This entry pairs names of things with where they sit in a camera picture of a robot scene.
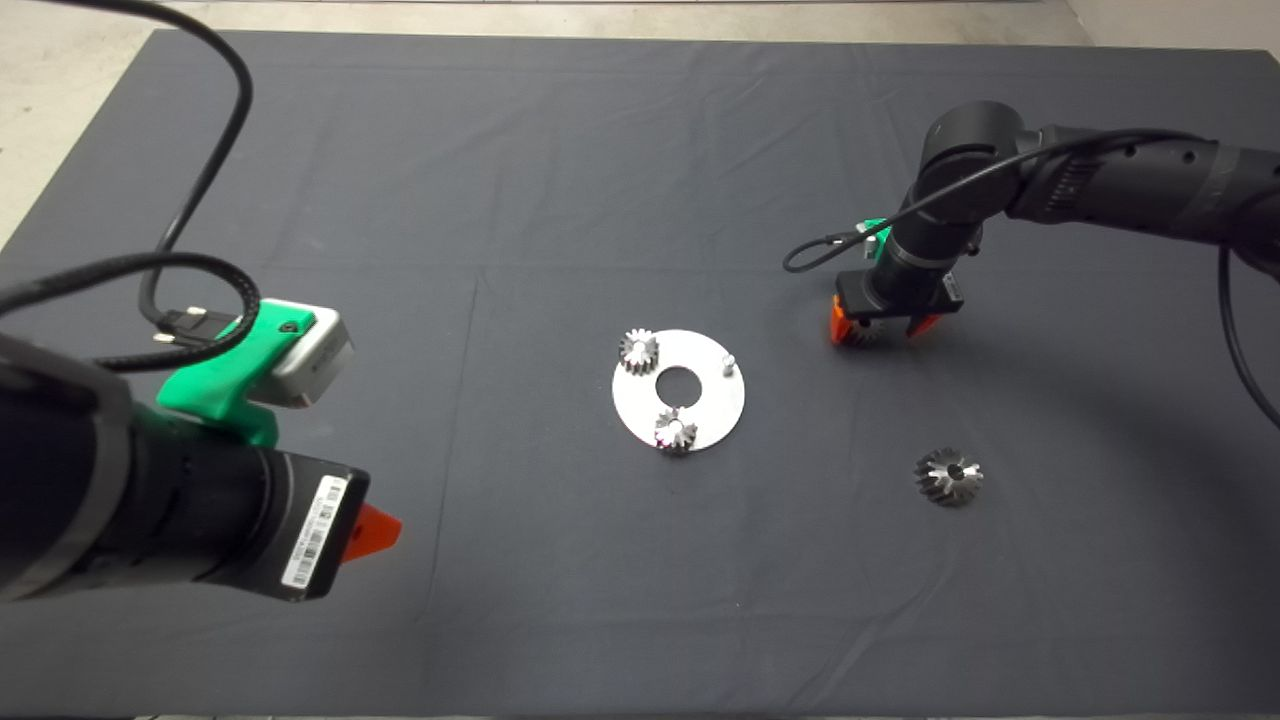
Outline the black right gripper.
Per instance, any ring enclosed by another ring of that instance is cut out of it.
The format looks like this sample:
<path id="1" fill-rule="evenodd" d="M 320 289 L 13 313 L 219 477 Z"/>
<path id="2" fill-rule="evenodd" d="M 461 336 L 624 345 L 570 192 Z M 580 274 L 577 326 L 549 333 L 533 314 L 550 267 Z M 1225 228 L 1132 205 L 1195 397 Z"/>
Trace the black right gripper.
<path id="1" fill-rule="evenodd" d="M 951 272 L 920 268 L 841 272 L 836 275 L 836 296 L 831 297 L 829 342 L 860 346 L 861 322 L 887 318 L 909 318 L 905 337 L 915 340 L 964 304 Z"/>

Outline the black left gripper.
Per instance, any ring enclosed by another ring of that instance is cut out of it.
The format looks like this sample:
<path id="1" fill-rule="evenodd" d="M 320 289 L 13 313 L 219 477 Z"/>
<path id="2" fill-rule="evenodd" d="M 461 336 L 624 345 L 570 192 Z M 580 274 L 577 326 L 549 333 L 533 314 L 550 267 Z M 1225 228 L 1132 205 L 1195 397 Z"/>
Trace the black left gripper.
<path id="1" fill-rule="evenodd" d="M 325 597 L 340 565 L 393 548 L 401 519 L 364 503 L 370 475 L 300 454 L 268 452 L 268 510 L 239 566 L 239 587 L 287 602 Z"/>

